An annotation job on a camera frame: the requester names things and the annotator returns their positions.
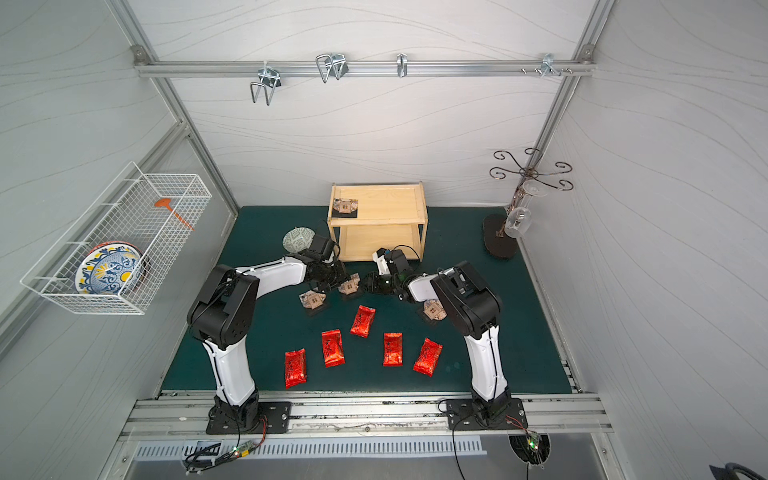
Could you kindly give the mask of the brown tea bag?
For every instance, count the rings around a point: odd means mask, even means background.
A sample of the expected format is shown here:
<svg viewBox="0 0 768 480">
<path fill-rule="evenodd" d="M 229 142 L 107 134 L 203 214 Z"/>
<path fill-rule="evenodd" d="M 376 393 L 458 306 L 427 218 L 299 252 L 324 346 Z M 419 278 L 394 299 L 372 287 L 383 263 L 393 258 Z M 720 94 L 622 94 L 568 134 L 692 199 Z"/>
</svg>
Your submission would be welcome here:
<svg viewBox="0 0 768 480">
<path fill-rule="evenodd" d="M 299 300 L 304 312 L 310 317 L 315 316 L 330 307 L 327 295 L 314 290 L 309 290 L 300 294 Z"/>
<path fill-rule="evenodd" d="M 446 311 L 437 299 L 430 299 L 421 304 L 417 310 L 419 317 L 429 326 L 435 326 L 446 317 Z"/>
<path fill-rule="evenodd" d="M 363 290 L 360 287 L 360 276 L 358 273 L 352 274 L 347 280 L 342 282 L 338 286 L 338 291 L 341 298 L 345 301 L 352 300 L 363 294 Z"/>
<path fill-rule="evenodd" d="M 331 202 L 332 218 L 357 218 L 359 202 L 357 199 L 334 198 Z"/>
</svg>

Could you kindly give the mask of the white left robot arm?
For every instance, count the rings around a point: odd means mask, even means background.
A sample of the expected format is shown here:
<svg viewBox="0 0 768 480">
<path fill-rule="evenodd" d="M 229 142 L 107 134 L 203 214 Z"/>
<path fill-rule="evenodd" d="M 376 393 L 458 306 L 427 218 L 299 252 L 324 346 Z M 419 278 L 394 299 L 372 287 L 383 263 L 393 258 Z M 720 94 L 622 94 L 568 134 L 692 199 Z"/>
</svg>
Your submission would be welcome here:
<svg viewBox="0 0 768 480">
<path fill-rule="evenodd" d="M 250 267 L 215 266 L 190 307 L 187 323 L 208 354 L 217 398 L 241 407 L 256 395 L 246 337 L 261 297 L 307 282 L 324 293 L 347 279 L 341 261 L 300 254 Z"/>
</svg>

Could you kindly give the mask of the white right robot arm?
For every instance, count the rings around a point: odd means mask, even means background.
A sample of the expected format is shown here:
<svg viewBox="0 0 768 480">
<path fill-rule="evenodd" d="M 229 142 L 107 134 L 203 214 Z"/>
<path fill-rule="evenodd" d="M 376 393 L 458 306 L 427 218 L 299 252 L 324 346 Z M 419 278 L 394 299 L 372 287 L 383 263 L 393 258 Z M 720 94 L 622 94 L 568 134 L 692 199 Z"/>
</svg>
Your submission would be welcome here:
<svg viewBox="0 0 768 480">
<path fill-rule="evenodd" d="M 434 274 L 372 272 L 360 286 L 368 293 L 394 295 L 411 303 L 437 301 L 464 337 L 474 398 L 489 405 L 508 395 L 499 348 L 502 302 L 470 262 Z"/>
</svg>

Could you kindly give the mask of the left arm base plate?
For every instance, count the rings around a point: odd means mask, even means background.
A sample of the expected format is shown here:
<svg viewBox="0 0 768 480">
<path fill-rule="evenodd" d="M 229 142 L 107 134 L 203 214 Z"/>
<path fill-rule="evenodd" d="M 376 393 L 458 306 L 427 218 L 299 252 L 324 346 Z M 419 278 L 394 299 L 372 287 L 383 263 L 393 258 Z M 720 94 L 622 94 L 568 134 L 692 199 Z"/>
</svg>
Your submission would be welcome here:
<svg viewBox="0 0 768 480">
<path fill-rule="evenodd" d="M 235 406 L 214 397 L 208 412 L 208 435 L 241 435 L 266 431 L 284 434 L 288 431 L 292 403 L 288 401 L 260 401 L 258 393 L 251 395 L 243 405 Z"/>
</svg>

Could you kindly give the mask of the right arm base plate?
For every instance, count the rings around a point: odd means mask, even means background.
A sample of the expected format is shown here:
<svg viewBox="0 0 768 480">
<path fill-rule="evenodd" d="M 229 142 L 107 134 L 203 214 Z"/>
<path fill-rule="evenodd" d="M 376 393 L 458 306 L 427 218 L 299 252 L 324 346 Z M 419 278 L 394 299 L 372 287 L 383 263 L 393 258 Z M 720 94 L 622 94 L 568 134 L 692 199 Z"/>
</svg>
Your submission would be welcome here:
<svg viewBox="0 0 768 480">
<path fill-rule="evenodd" d="M 452 431 L 521 430 L 528 429 L 528 421 L 520 398 L 504 391 L 498 398 L 485 401 L 472 398 L 443 399 L 438 410 L 448 420 Z"/>
</svg>

